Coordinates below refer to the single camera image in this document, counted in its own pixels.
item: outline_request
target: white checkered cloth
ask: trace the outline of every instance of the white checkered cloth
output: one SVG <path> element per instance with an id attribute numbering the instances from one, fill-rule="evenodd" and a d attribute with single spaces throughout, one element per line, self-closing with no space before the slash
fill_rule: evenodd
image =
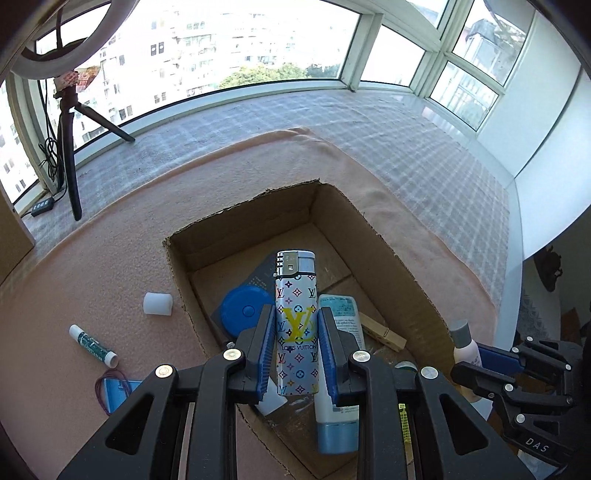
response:
<path id="1" fill-rule="evenodd" d="M 58 242 L 131 190 L 254 135 L 308 127 L 384 182 L 476 274 L 498 307 L 509 237 L 507 193 L 466 149 L 421 116 L 424 104 L 406 103 L 384 91 L 285 93 L 207 109 L 139 135 L 78 171 L 80 222 L 67 198 L 52 212 L 25 218 L 37 246 L 0 286 L 0 302 Z"/>

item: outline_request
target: glass pane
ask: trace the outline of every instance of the glass pane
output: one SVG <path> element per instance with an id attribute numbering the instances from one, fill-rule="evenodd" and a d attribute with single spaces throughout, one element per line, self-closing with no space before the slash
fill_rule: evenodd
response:
<path id="1" fill-rule="evenodd" d="M 120 124 L 223 88 L 335 79 L 358 19 L 355 12 L 319 0 L 142 0 L 113 38 L 81 65 L 100 66 L 101 72 L 79 100 Z M 72 33 L 75 38 L 88 34 L 86 24 Z M 55 46 L 55 33 L 50 35 L 51 43 L 37 42 L 38 51 Z M 55 124 L 59 106 L 52 80 L 48 86 Z M 76 115 L 76 148 L 103 131 Z"/>
<path id="2" fill-rule="evenodd" d="M 453 52 L 503 85 L 529 30 L 530 24 L 524 25 L 526 30 L 520 30 L 475 0 Z"/>
<path id="3" fill-rule="evenodd" d="M 469 73 L 447 62 L 431 98 L 478 129 L 498 95 Z"/>
<path id="4" fill-rule="evenodd" d="M 361 80 L 407 87 L 424 53 L 421 47 L 382 25 Z"/>
<path id="5" fill-rule="evenodd" d="M 421 12 L 431 24 L 437 28 L 447 5 L 447 0 L 408 0 L 408 2 Z"/>
<path id="6" fill-rule="evenodd" d="M 11 202 L 37 180 L 37 174 L 18 138 L 8 105 L 6 84 L 0 86 L 0 181 Z"/>

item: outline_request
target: lighter metal top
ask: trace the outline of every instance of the lighter metal top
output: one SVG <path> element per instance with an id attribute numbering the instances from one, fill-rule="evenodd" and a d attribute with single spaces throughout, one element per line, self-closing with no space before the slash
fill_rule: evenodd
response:
<path id="1" fill-rule="evenodd" d="M 277 252 L 276 277 L 295 277 L 315 274 L 314 253 L 308 250 L 283 250 Z"/>

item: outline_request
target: blue gripper pad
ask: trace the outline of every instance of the blue gripper pad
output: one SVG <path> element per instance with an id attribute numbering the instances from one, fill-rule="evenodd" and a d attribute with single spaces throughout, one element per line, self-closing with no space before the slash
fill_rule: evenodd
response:
<path id="1" fill-rule="evenodd" d="M 258 361 L 258 376 L 256 378 L 256 394 L 259 401 L 267 392 L 269 384 L 269 373 L 271 372 L 271 360 L 273 356 L 273 346 L 275 345 L 275 306 L 271 307 L 271 313 L 267 320 L 267 329 L 262 340 L 261 353 Z"/>
<path id="2" fill-rule="evenodd" d="M 481 344 L 478 344 L 478 350 L 483 368 L 508 375 L 509 377 L 521 373 L 524 370 L 519 363 L 519 359 L 516 358 L 517 355 L 514 353 Z"/>
<path id="3" fill-rule="evenodd" d="M 328 390 L 332 403 L 336 404 L 339 396 L 336 384 L 336 362 L 332 348 L 330 347 L 328 330 L 326 329 L 326 321 L 322 309 L 318 312 L 318 341 L 320 344 L 324 377 L 326 378 L 326 390 Z"/>

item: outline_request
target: monogram pattern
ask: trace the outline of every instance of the monogram pattern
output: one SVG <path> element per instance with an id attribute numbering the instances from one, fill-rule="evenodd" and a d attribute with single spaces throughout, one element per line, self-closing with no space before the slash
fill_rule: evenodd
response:
<path id="1" fill-rule="evenodd" d="M 275 306 L 277 393 L 284 396 L 314 394 L 318 392 L 316 276 L 276 279 Z"/>

